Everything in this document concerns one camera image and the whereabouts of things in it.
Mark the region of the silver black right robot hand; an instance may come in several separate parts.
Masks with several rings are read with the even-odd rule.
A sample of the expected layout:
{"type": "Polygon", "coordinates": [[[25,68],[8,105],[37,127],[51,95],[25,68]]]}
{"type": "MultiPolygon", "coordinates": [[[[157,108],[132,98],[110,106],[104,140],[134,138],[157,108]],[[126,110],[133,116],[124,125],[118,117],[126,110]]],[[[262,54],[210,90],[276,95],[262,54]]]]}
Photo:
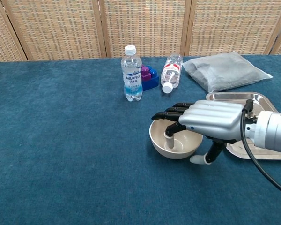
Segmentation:
{"type": "Polygon", "coordinates": [[[182,131],[195,132],[212,140],[213,144],[204,155],[195,155],[190,162],[209,165],[216,160],[226,145],[241,140],[241,104],[198,100],[195,103],[178,103],[165,111],[157,112],[151,120],[169,120],[164,136],[173,146],[174,134],[182,131]]]}

